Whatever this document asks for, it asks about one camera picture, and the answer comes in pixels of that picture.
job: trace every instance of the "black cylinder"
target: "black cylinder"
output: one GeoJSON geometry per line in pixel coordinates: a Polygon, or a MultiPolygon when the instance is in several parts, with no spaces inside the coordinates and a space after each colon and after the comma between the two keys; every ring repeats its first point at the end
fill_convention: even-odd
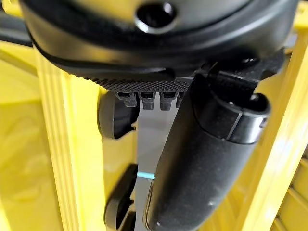
{"type": "Polygon", "coordinates": [[[222,100],[203,76],[196,77],[159,159],[145,226],[153,231],[195,231],[205,222],[245,166],[269,107],[261,94],[222,100]]]}

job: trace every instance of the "black handle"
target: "black handle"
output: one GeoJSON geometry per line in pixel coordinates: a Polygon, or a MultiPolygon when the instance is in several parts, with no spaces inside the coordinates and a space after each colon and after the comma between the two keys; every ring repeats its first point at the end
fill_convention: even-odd
{"type": "Polygon", "coordinates": [[[226,196],[263,130],[265,96],[218,96],[213,89],[197,76],[180,106],[143,216],[150,230],[195,231],[226,196]]]}

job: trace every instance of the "black plastic tab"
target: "black plastic tab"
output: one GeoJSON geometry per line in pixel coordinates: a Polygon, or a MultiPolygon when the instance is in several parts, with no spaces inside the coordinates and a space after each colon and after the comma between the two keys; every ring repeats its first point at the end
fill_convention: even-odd
{"type": "Polygon", "coordinates": [[[129,229],[123,229],[123,231],[131,231],[135,224],[135,215],[129,212],[129,208],[134,203],[130,196],[136,184],[137,172],[138,165],[131,164],[109,197],[104,221],[111,229],[118,230],[125,222],[124,226],[129,229]]]}

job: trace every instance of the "screw hole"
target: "screw hole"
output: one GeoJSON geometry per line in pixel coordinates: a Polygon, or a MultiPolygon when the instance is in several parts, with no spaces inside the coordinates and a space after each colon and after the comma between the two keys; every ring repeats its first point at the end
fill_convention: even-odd
{"type": "Polygon", "coordinates": [[[163,34],[175,26],[176,16],[176,10],[170,3],[149,3],[139,7],[135,24],[145,33],[163,34]]]}

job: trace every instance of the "yellow surface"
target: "yellow surface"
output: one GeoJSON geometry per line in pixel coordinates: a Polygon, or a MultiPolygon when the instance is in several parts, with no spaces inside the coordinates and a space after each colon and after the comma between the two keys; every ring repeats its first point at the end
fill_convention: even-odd
{"type": "Polygon", "coordinates": [[[0,42],[1,231],[62,230],[38,78],[20,68],[33,52],[0,42]]]}
{"type": "Polygon", "coordinates": [[[23,13],[19,6],[18,0],[2,0],[2,7],[6,13],[16,16],[23,17],[23,13]]]}
{"type": "Polygon", "coordinates": [[[103,231],[106,201],[130,163],[136,133],[102,138],[97,104],[106,90],[51,65],[37,51],[38,77],[64,231],[103,231]]]}

